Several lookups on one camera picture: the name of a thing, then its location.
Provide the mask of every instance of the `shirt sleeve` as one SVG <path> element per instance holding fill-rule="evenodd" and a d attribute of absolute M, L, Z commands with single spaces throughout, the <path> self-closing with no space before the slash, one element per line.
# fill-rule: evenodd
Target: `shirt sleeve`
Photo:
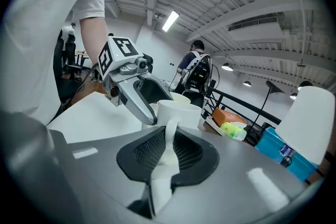
<path fill-rule="evenodd" d="M 73 21 L 90 17 L 105 17 L 104 0 L 77 0 L 72 8 Z"/>
<path fill-rule="evenodd" d="M 178 65 L 178 68 L 186 69 L 188 65 L 191 63 L 191 61 L 195 58 L 195 55 L 192 52 L 188 52 Z"/>

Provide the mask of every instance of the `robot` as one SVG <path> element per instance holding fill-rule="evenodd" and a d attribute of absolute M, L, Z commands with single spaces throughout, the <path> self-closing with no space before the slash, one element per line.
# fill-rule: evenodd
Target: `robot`
<path fill-rule="evenodd" d="M 149 104 L 173 98 L 161 80 L 148 71 L 147 63 L 148 57 L 125 37 L 109 36 L 98 57 L 109 101 L 115 106 L 124 104 L 142 123 L 156 125 Z"/>

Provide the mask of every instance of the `tray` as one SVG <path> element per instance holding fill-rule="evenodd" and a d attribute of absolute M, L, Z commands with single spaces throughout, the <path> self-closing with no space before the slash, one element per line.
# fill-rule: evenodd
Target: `tray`
<path fill-rule="evenodd" d="M 228 137 L 230 137 L 230 138 L 232 138 L 232 139 L 234 139 L 234 140 L 237 140 L 237 141 L 242 141 L 242 140 L 243 140 L 243 139 L 240 139 L 239 137 L 235 138 L 235 137 L 231 137 L 231 136 L 227 135 L 221 128 L 219 128 L 219 127 L 217 126 L 217 124 L 213 121 L 213 119 L 212 119 L 211 116 L 206 117 L 205 121 L 206 121 L 206 122 L 213 128 L 213 129 L 215 129 L 215 131 L 216 131 L 217 133 L 219 133 L 221 136 L 228 136 Z"/>

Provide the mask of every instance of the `white cup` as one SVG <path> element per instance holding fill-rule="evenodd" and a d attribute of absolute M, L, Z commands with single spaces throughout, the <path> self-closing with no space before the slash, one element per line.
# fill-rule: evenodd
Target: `white cup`
<path fill-rule="evenodd" d="M 172 95 L 173 100 L 176 102 L 187 103 L 187 104 L 191 103 L 190 99 L 185 97 L 184 95 L 181 95 L 176 92 L 171 92 L 170 94 Z"/>
<path fill-rule="evenodd" d="M 160 100 L 157 126 L 166 126 L 166 146 L 172 146 L 177 126 L 197 129 L 202 109 L 193 104 Z"/>

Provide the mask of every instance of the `office chair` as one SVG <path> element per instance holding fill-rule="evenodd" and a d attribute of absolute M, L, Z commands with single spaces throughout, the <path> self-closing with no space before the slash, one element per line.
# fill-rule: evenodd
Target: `office chair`
<path fill-rule="evenodd" d="M 75 63 L 75 51 L 76 51 L 75 40 L 76 40 L 75 36 L 70 34 L 65 44 L 65 51 L 68 58 L 68 72 L 70 73 L 70 79 L 82 81 L 81 78 L 75 78 L 75 73 L 80 74 L 82 71 L 82 66 Z"/>
<path fill-rule="evenodd" d="M 63 50 L 63 39 L 61 38 L 62 31 L 60 32 L 55 51 L 54 51 L 54 75 L 56 80 L 56 86 L 58 91 L 58 96 L 62 103 L 65 103 L 68 99 L 73 97 L 81 86 L 81 82 L 64 79 L 62 78 L 62 50 Z"/>

